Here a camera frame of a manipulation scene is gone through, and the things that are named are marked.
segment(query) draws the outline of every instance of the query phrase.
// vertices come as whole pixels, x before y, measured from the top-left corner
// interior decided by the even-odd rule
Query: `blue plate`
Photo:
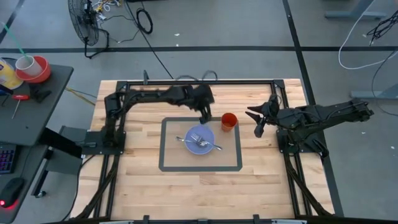
[[[214,144],[215,140],[214,133],[209,127],[202,124],[198,124],[189,129],[189,131],[185,135],[185,139],[189,141],[194,141],[193,138],[191,137],[193,133],[201,136],[204,140]],[[202,147],[192,142],[184,142],[184,143],[187,149],[196,155],[204,155],[206,153],[209,153],[213,149],[213,146],[209,144],[207,146]]]

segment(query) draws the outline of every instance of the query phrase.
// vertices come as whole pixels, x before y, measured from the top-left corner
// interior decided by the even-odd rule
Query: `concrete floor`
[[[354,21],[328,20],[325,10],[350,9],[356,1],[290,0],[298,39],[302,47],[337,47],[342,44]],[[0,21],[6,22],[17,1],[2,0]],[[131,4],[135,10],[139,3]],[[294,46],[282,1],[278,0],[167,0],[146,2],[154,20],[154,33],[148,36],[156,47],[183,46]],[[393,0],[377,1],[371,10],[391,15],[398,9]],[[124,8],[112,8],[107,15],[127,15]],[[363,37],[378,21],[360,22],[347,46],[367,46]],[[104,24],[115,39],[128,39],[136,28],[123,18]],[[82,48],[67,10],[67,2],[25,0],[11,30],[23,48]],[[376,46],[398,45],[397,28],[375,42]],[[104,37],[95,47],[104,44]],[[112,47],[147,47],[139,34],[132,42]],[[2,49],[16,45],[9,35],[0,43]],[[383,60],[390,52],[343,52],[343,63],[360,66]],[[166,79],[167,74],[149,52],[104,53],[88,60],[82,53],[41,54],[50,63],[69,65],[75,71],[69,87],[97,94],[101,80],[141,79],[146,69],[151,79]],[[0,57],[18,54],[0,54]],[[200,77],[208,69],[220,78],[302,78],[294,51],[222,51],[159,52],[166,67],[175,76]],[[377,67],[345,70],[337,61],[337,52],[304,52],[305,64],[315,100],[329,105],[349,100],[351,90],[369,90]],[[376,80],[375,89],[382,90],[398,82],[394,70],[397,58],[387,62]],[[79,110],[73,110],[74,104]],[[396,113],[395,102],[380,101],[386,110]],[[326,143],[336,184],[346,217],[398,220],[398,119],[382,113],[373,101],[369,107],[375,115],[366,123],[341,124],[325,131]],[[48,127],[59,130],[62,125],[89,128],[93,107],[65,92]],[[50,174],[44,190],[48,197],[27,196],[14,223],[55,222],[68,212],[75,193],[72,176]]]

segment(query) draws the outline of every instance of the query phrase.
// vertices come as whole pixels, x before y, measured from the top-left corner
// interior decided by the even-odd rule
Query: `screwdriver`
[[[18,110],[19,103],[21,102],[21,100],[29,100],[29,96],[28,96],[28,95],[13,95],[13,96],[12,96],[12,99],[18,101],[17,107],[15,108],[14,114],[12,115],[12,118],[11,118],[11,119],[14,119],[15,113],[16,113],[17,110]]]

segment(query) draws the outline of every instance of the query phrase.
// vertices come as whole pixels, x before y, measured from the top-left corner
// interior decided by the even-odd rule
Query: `black fan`
[[[109,47],[109,32],[98,28],[96,11],[90,0],[68,0],[69,15],[77,36],[85,43],[85,56],[92,58],[104,52]],[[99,31],[106,34],[106,47],[93,55],[87,56],[87,45],[93,46],[98,42]]]

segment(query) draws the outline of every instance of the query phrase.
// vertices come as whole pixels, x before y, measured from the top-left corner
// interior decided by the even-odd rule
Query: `computer mouse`
[[[25,180],[21,177],[11,179],[0,192],[0,205],[3,208],[10,207],[18,199]]]

